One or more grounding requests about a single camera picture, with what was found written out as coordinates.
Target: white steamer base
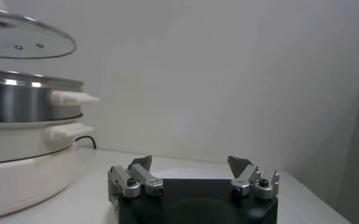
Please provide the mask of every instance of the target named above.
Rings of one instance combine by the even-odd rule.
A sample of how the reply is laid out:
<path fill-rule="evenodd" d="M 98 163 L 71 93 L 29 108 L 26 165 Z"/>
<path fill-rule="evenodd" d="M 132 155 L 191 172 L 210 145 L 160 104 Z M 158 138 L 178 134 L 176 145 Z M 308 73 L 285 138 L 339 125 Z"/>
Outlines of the white steamer base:
<path fill-rule="evenodd" d="M 72 182 L 81 161 L 75 147 L 31 159 L 0 163 L 0 215 L 43 201 Z"/>

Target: screw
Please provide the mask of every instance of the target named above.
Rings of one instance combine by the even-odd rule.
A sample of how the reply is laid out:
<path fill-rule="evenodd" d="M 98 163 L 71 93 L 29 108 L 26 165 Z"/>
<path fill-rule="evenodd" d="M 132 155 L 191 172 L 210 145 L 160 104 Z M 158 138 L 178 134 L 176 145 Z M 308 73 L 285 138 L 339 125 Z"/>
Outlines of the screw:
<path fill-rule="evenodd" d="M 135 183 L 136 183 L 136 180 L 133 179 L 133 178 L 129 178 L 129 179 L 126 181 L 126 184 L 127 184 L 128 186 L 132 186 L 132 185 L 134 185 Z"/>
<path fill-rule="evenodd" d="M 261 179 L 261 180 L 259 181 L 259 186 L 260 186 L 260 187 L 268 187 L 268 186 L 269 186 L 269 181 L 266 180 L 266 179 Z"/>

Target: white wall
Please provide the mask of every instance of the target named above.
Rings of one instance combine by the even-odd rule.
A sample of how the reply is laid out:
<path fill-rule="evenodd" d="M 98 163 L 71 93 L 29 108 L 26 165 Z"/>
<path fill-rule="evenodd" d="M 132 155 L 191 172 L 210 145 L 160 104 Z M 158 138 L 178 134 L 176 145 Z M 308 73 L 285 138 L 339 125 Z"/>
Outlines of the white wall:
<path fill-rule="evenodd" d="M 78 50 L 0 68 L 83 80 L 99 146 L 291 172 L 333 204 L 359 99 L 359 0 L 8 0 Z"/>

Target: bolt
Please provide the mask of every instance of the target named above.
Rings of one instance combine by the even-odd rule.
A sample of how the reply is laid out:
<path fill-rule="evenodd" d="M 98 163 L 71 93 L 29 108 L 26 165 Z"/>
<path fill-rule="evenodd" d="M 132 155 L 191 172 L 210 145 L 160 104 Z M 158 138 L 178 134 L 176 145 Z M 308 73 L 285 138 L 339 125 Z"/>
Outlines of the bolt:
<path fill-rule="evenodd" d="M 268 187 L 268 186 L 269 186 L 269 181 L 266 180 L 266 179 L 261 179 L 261 180 L 259 181 L 259 186 L 260 186 L 260 187 Z"/>
<path fill-rule="evenodd" d="M 133 178 L 129 178 L 129 179 L 126 181 L 126 184 L 127 184 L 128 186 L 132 186 L 132 185 L 136 184 L 136 180 L 133 179 Z"/>
<path fill-rule="evenodd" d="M 163 188 L 155 189 L 154 193 L 156 196 L 162 196 L 164 194 Z"/>
<path fill-rule="evenodd" d="M 230 195 L 233 199 L 241 199 L 241 197 L 242 197 L 241 189 L 233 188 L 232 191 L 230 192 Z"/>

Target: stainless steel pot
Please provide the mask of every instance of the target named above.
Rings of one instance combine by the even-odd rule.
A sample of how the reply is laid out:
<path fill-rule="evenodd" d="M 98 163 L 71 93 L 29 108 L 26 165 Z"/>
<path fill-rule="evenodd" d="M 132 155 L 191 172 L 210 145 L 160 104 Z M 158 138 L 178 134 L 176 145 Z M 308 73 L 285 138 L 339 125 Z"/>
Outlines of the stainless steel pot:
<path fill-rule="evenodd" d="M 83 82 L 0 71 L 0 122 L 40 122 L 82 115 L 80 106 L 99 99 L 82 93 Z"/>

